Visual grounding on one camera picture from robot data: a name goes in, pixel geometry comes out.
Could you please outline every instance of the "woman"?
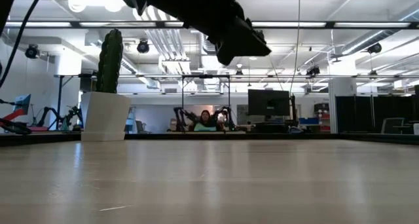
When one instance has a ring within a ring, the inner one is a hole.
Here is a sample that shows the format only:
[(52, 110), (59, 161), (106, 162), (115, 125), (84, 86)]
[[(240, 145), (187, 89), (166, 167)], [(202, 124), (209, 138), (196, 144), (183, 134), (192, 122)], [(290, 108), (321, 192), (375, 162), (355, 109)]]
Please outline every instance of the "woman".
[(189, 130), (195, 132), (214, 132), (221, 131), (223, 129), (223, 123), (212, 120), (211, 114), (208, 110), (203, 110), (201, 112), (199, 122), (192, 122), (192, 124), (189, 125)]

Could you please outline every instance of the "computer monitor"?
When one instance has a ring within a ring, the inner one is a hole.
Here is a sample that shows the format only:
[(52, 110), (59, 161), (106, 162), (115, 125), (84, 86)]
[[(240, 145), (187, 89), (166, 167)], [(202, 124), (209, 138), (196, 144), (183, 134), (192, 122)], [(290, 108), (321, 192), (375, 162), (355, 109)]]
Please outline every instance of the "computer monitor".
[(24, 110), (24, 115), (27, 115), (27, 112), (29, 111), (29, 105), (31, 102), (31, 95), (25, 95), (25, 96), (18, 96), (14, 100), (14, 103), (16, 104), (13, 107), (13, 111), (16, 112), (18, 109)]
[(249, 115), (289, 116), (289, 92), (248, 90)]

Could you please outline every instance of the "cactus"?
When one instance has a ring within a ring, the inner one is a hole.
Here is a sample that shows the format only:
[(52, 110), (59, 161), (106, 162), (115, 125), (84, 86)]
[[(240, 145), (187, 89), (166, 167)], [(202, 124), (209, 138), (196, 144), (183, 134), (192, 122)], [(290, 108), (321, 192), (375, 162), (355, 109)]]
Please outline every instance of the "cactus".
[(106, 35), (102, 43), (96, 82), (97, 92), (117, 93), (123, 50), (122, 33), (114, 29)]

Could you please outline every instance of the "potted cactus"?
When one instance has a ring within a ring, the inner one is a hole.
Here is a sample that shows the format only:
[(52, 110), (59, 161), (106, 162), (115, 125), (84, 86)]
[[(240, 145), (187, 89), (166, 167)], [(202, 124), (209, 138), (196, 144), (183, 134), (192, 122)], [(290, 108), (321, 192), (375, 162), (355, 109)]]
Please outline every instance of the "potted cactus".
[(131, 100), (117, 94), (122, 52), (122, 34), (114, 29), (102, 43), (96, 91), (81, 97), (82, 141), (119, 141), (125, 137)]

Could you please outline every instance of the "teal shirt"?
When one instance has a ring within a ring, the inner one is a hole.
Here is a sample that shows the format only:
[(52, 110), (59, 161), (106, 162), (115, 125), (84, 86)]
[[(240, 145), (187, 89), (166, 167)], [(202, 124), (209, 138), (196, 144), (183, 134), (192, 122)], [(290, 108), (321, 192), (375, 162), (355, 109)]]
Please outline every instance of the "teal shirt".
[(195, 128), (194, 128), (195, 132), (216, 132), (217, 128), (214, 127), (206, 127), (202, 124), (200, 124), (199, 122), (196, 123)]

